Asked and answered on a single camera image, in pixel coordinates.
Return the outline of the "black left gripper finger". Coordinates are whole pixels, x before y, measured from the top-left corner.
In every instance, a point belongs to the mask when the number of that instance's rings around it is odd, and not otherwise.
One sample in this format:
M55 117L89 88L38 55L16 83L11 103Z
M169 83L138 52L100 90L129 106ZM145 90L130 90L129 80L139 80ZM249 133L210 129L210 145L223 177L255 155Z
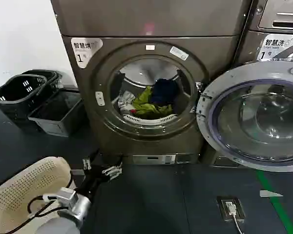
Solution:
M99 155L100 151L96 150L92 152L88 157L83 158L83 170L90 171L92 169L92 163L97 155Z
M108 167L107 169L102 170L102 175L106 180L113 180L122 174L123 171L123 157L119 157L117 162Z

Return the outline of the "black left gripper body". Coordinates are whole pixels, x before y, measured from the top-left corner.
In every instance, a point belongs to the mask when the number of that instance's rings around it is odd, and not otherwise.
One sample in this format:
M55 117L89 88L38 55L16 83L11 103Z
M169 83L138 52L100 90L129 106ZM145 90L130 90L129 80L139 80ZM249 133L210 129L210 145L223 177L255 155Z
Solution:
M76 193L87 198L94 198L99 186L108 182L108 176L103 173L105 169L107 167L93 165L90 170L85 170L85 178L81 185L75 189Z

